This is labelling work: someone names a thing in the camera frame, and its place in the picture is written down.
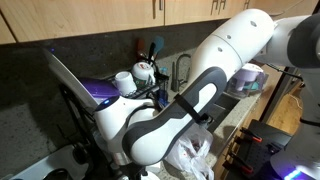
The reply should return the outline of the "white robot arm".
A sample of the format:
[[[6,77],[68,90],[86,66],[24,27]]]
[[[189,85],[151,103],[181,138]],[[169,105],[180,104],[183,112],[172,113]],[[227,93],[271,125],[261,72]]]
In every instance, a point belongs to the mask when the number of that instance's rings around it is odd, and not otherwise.
[[[133,119],[129,114],[152,104],[149,99],[115,96],[95,112],[98,129],[115,155],[125,155],[138,165],[155,164],[219,98],[227,82],[250,60],[293,66],[306,84],[306,120],[319,111],[319,16],[302,15],[280,20],[260,9],[245,10],[217,28],[192,56],[186,88],[158,114],[150,108]]]

